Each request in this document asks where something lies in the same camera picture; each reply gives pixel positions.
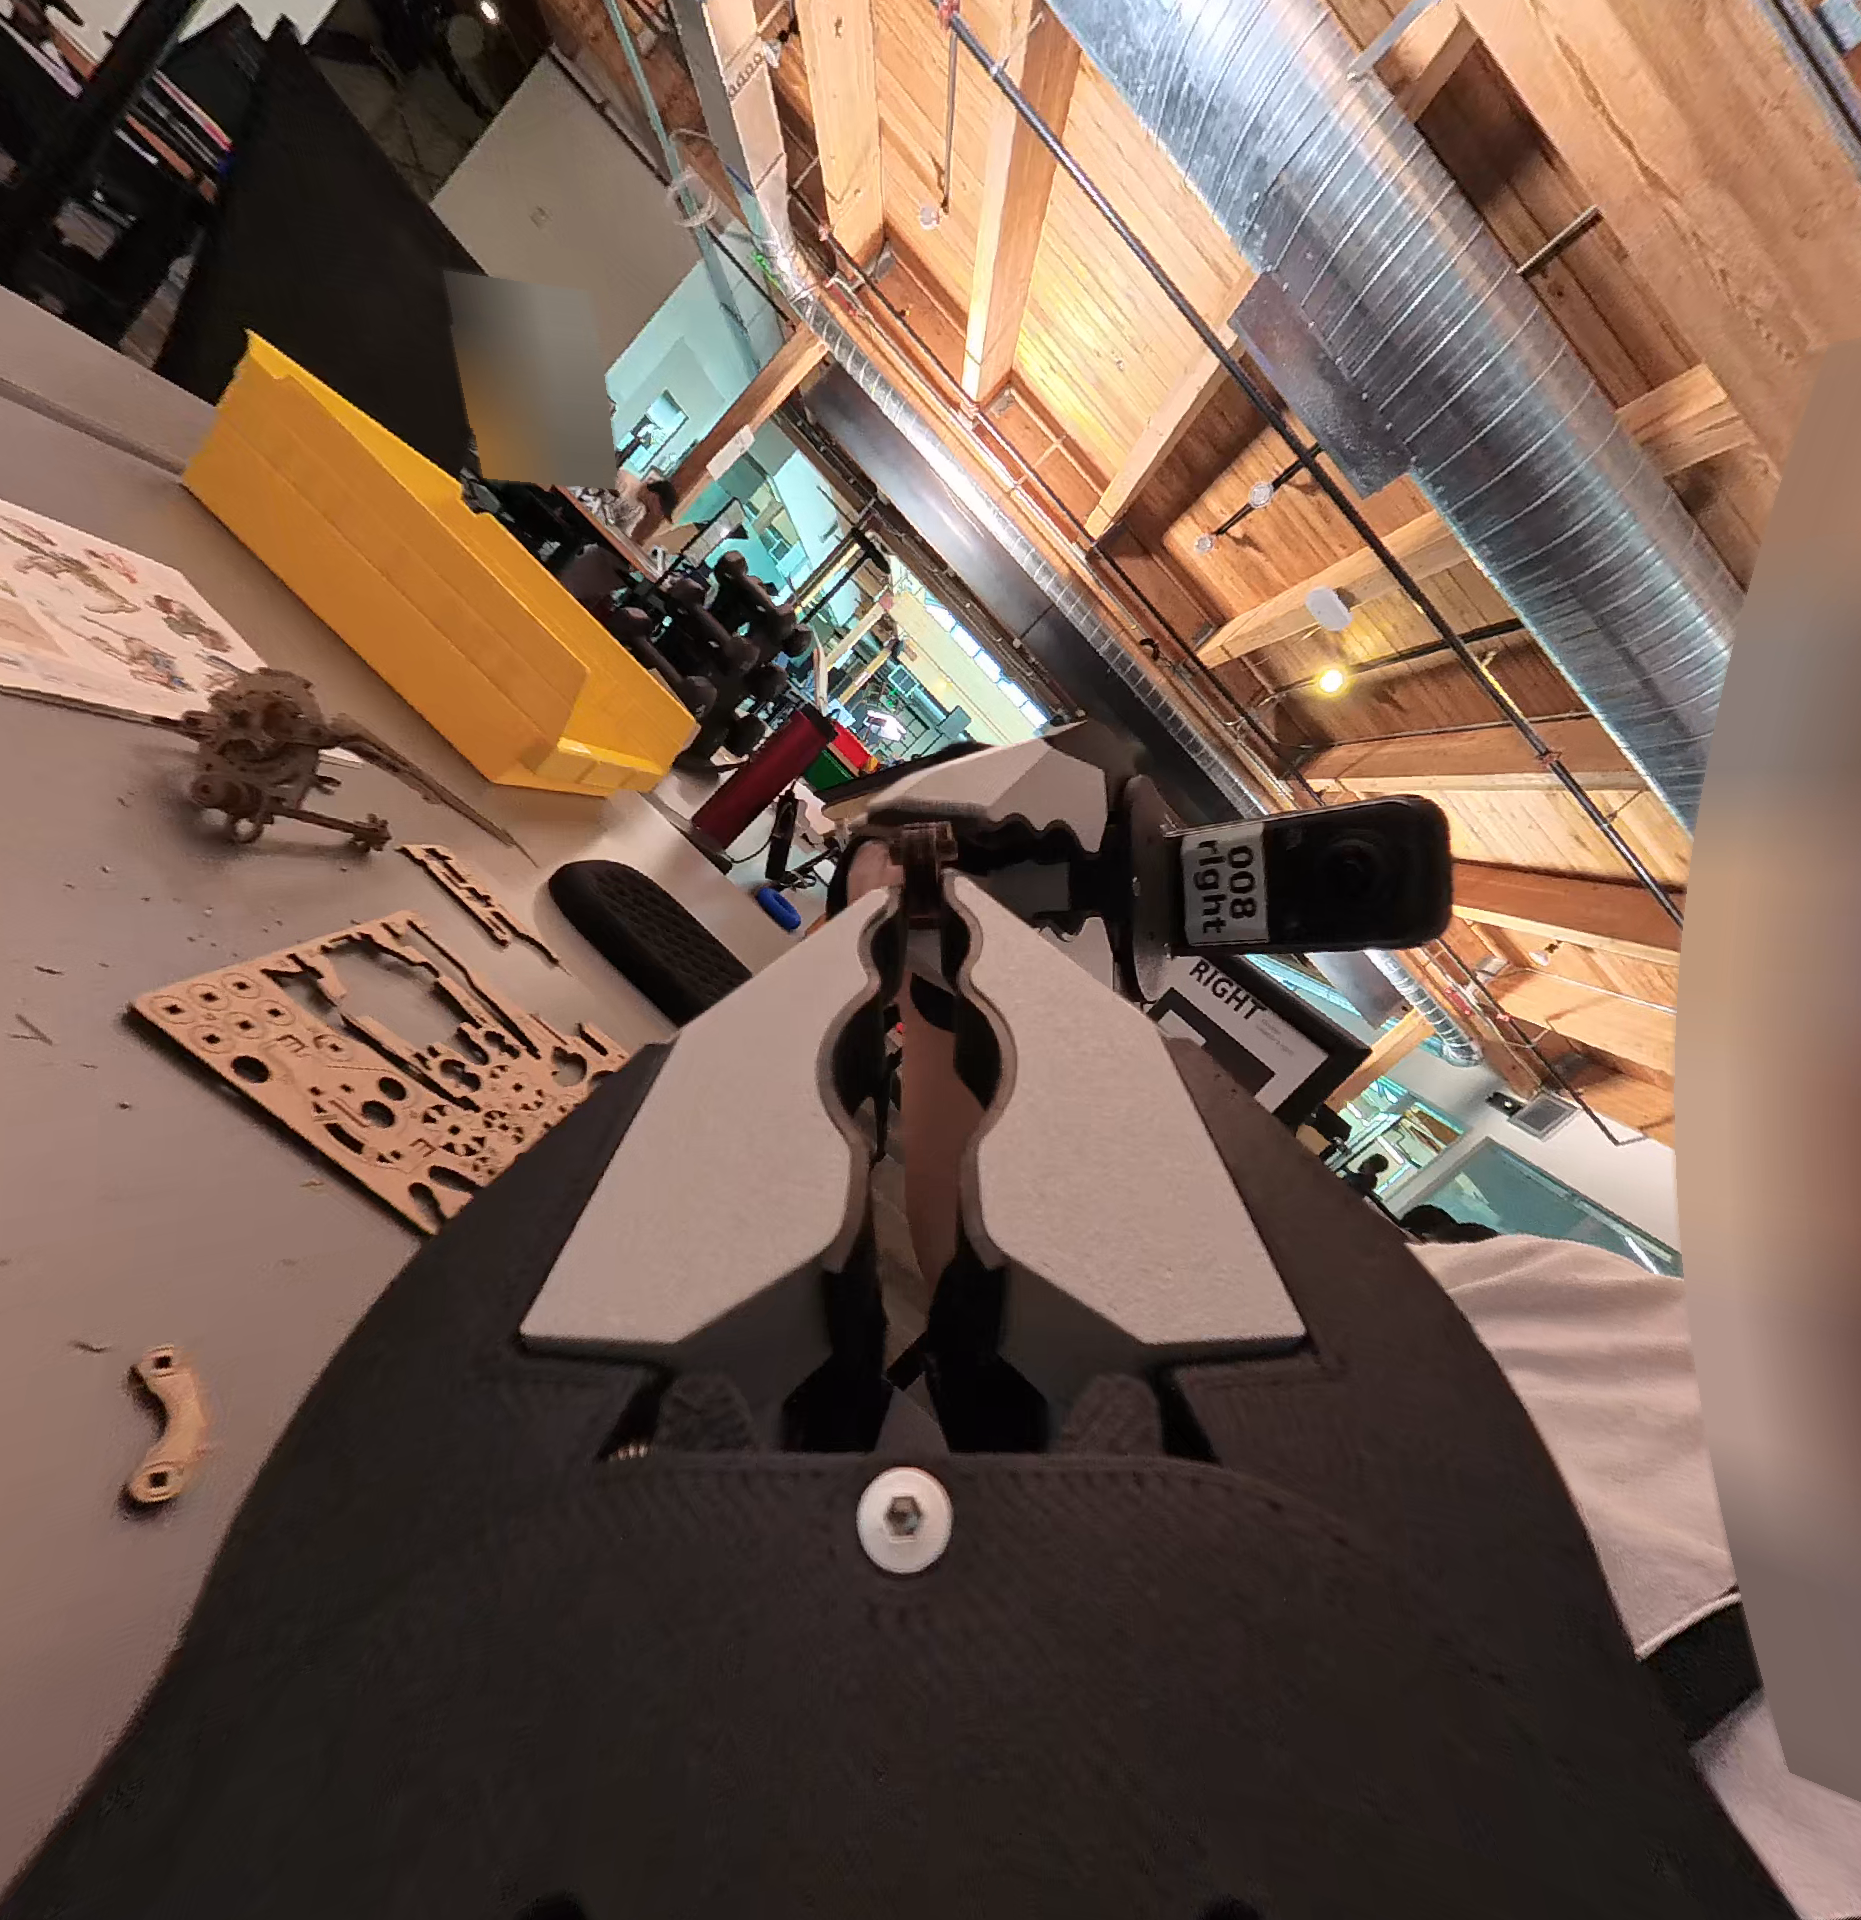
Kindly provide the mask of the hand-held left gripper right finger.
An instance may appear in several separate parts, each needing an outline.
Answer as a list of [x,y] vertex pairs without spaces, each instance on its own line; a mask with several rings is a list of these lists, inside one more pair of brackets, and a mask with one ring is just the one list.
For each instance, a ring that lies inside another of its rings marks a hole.
[[956,1000],[956,1070],[982,1118],[963,1228],[927,1295],[926,1397],[951,1451],[1044,1451],[1107,1378],[1300,1355],[1301,1310],[1186,1086],[1192,1048],[943,879],[911,975]]

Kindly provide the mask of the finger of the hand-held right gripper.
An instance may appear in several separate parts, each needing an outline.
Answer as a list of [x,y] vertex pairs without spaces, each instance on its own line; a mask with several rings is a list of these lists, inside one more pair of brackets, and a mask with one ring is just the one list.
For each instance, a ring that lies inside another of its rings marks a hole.
[[1002,905],[1026,925],[1063,940],[1099,927],[1116,947],[1130,925],[1132,869],[1123,863],[1015,863],[1000,879]]
[[1052,733],[943,761],[917,761],[867,799],[867,830],[945,822],[966,872],[1068,868],[1102,851],[1117,801],[1148,769],[1117,733]]

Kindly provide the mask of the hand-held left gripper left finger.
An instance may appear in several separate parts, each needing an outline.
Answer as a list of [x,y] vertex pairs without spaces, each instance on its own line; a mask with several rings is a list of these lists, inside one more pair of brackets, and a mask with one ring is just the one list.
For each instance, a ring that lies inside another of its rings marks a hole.
[[777,1447],[891,1414],[870,1167],[911,925],[851,902],[677,1034],[520,1322],[535,1355],[717,1375]]

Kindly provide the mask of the small curved wooden piece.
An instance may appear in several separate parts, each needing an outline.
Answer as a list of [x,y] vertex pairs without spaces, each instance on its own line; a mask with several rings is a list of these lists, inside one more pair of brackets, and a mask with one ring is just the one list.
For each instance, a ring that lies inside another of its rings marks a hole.
[[905,820],[872,830],[874,886],[896,894],[911,917],[932,921],[943,909],[943,873],[956,864],[959,841],[949,820]]
[[208,1453],[214,1422],[207,1390],[175,1344],[152,1348],[134,1362],[129,1378],[153,1410],[155,1433],[126,1476],[125,1500],[155,1508],[191,1489]]

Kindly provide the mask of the person's right forearm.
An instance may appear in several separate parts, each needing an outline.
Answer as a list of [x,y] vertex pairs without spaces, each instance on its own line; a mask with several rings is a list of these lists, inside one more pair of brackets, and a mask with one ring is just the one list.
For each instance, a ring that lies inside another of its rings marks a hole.
[[956,1070],[956,1000],[911,975],[901,1014],[905,1215],[927,1290],[943,1282],[963,1228],[963,1162],[982,1109]]

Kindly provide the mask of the laser-cut wooden parts sheet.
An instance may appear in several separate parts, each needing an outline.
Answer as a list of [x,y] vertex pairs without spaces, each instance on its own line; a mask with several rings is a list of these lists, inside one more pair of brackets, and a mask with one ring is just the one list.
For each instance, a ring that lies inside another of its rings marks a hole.
[[126,1014],[423,1234],[624,1069],[402,909],[226,963]]

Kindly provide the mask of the assembled wooden gear model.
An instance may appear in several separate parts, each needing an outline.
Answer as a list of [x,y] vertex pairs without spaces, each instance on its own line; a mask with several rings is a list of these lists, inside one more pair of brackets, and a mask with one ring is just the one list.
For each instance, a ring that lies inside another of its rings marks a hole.
[[247,670],[215,690],[207,708],[187,710],[183,716],[152,716],[149,723],[194,744],[198,759],[188,802],[220,813],[232,844],[252,848],[268,827],[298,822],[341,834],[362,854],[391,850],[393,827],[383,817],[347,820],[311,805],[313,795],[332,795],[339,785],[339,779],[323,769],[326,755],[346,755],[457,812],[500,844],[522,851],[507,827],[462,801],[364,721],[344,712],[326,714],[315,684],[295,672]]

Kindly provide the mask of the black padded wrist rest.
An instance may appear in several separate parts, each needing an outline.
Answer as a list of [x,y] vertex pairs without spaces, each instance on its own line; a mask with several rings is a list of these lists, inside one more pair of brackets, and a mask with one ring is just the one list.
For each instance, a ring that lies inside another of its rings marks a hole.
[[751,982],[751,969],[669,890],[611,861],[578,861],[550,877],[563,917],[675,1027]]

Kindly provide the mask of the dark red cylinder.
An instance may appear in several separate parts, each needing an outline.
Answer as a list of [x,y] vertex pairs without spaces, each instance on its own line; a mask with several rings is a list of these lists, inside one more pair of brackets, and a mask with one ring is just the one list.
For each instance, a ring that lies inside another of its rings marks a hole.
[[726,851],[751,822],[808,775],[834,739],[834,721],[818,706],[802,706],[688,820],[697,838]]

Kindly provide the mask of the rack of black dumbbells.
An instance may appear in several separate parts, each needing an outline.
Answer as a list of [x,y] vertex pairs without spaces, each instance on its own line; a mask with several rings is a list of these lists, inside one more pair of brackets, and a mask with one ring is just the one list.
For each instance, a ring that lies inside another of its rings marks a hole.
[[783,656],[798,617],[748,573],[741,556],[645,579],[615,550],[583,549],[558,568],[563,588],[697,721],[677,765],[721,752],[748,756],[771,733],[769,710],[790,686]]

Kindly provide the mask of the thin wooden strip piece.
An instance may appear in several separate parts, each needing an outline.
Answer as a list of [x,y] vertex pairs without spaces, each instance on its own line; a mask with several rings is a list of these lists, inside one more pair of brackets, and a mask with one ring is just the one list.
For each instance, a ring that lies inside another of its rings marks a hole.
[[522,922],[490,881],[465,864],[457,851],[436,842],[402,842],[394,851],[431,879],[499,950],[527,947],[552,967],[563,965],[558,951],[541,937],[533,925]]

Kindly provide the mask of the black ceiling pipe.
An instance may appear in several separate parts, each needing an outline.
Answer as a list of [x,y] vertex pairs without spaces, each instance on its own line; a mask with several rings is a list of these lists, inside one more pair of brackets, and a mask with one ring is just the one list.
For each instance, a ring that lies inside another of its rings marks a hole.
[[1235,349],[1223,340],[1217,330],[1209,325],[1200,307],[1192,304],[1192,298],[1177,288],[1167,268],[1158,260],[1155,253],[1151,253],[1144,242],[1136,234],[1136,230],[1121,217],[1102,189],[1089,179],[1086,171],[1073,160],[1061,135],[1050,126],[1038,108],[1031,103],[1029,95],[1009,79],[1008,63],[994,57],[981,36],[966,22],[961,5],[938,5],[938,25],[945,33],[966,48],[966,54],[985,69],[987,79],[999,91],[999,95],[1015,108],[1015,120],[1021,128],[1029,131],[1043,155],[1050,157],[1065,178],[1082,193],[1086,203],[1100,214],[1104,226],[1113,233],[1113,237],[1123,243],[1123,247],[1143,265],[1148,278],[1158,285],[1158,291],[1174,306],[1177,316],[1188,325],[1209,361],[1217,364],[1217,369],[1235,382],[1240,391],[1245,391],[1248,404],[1264,420],[1264,424],[1277,433],[1281,444],[1291,450],[1291,465],[1306,472],[1318,488],[1327,495],[1330,507],[1350,530],[1362,543],[1362,554],[1365,554],[1421,613],[1426,624],[1434,633],[1434,642],[1457,659],[1473,684],[1480,687],[1480,693],[1494,703],[1497,714],[1505,721],[1519,736],[1526,742],[1531,761],[1543,768],[1550,779],[1567,792],[1578,805],[1580,813],[1612,842],[1614,851],[1629,868],[1633,879],[1654,900],[1654,909],[1663,916],[1664,922],[1673,932],[1685,928],[1685,912],[1675,902],[1675,899],[1663,886],[1663,883],[1654,877],[1646,863],[1639,857],[1639,851],[1616,832],[1614,822],[1603,813],[1598,802],[1594,802],[1590,790],[1580,784],[1574,769],[1569,769],[1563,761],[1563,752],[1556,750],[1548,736],[1538,729],[1538,723],[1531,721],[1507,695],[1507,690],[1497,682],[1490,666],[1473,653],[1469,642],[1458,634],[1445,619],[1445,614],[1434,607],[1427,598],[1420,579],[1410,573],[1410,568],[1391,550],[1385,537],[1370,525],[1350,494],[1337,483],[1330,474],[1329,457],[1322,451],[1322,444],[1314,441],[1304,441],[1301,431],[1291,426],[1288,409],[1276,400],[1271,400],[1258,379],[1248,371],[1247,364],[1240,362]]

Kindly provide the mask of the person in white shirt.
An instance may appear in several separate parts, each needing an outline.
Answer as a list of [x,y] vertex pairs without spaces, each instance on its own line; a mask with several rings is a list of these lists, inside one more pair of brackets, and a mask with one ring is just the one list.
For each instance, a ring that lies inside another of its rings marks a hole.
[[1641,1667],[1798,1915],[1861,1915],[1861,1802],[1798,1776],[1762,1689],[1685,1282],[1540,1237],[1423,1244],[1567,1480]]

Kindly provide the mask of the yellow plastic bin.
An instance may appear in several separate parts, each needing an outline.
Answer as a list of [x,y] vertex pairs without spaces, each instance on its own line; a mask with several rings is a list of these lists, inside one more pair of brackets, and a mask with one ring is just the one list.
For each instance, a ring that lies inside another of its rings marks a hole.
[[493,785],[645,795],[697,733],[446,468],[260,332],[184,485]]

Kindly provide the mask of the illustrated instruction booklet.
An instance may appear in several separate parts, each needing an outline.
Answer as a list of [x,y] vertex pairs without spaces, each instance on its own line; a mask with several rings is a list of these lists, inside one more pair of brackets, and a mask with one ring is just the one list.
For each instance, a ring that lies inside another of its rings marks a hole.
[[260,669],[173,567],[0,500],[0,693],[173,721]]

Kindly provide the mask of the black partition panel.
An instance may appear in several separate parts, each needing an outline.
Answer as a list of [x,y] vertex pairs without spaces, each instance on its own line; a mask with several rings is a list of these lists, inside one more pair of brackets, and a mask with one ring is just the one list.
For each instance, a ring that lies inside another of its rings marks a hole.
[[282,22],[155,375],[215,402],[254,335],[459,476],[474,441],[449,272],[481,264]]

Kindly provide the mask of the silver ventilation duct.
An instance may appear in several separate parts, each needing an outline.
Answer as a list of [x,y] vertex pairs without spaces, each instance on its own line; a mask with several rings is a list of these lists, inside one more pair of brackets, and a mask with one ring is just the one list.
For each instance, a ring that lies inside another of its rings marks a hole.
[[1063,22],[1626,759],[1696,830],[1741,593],[1320,3]]

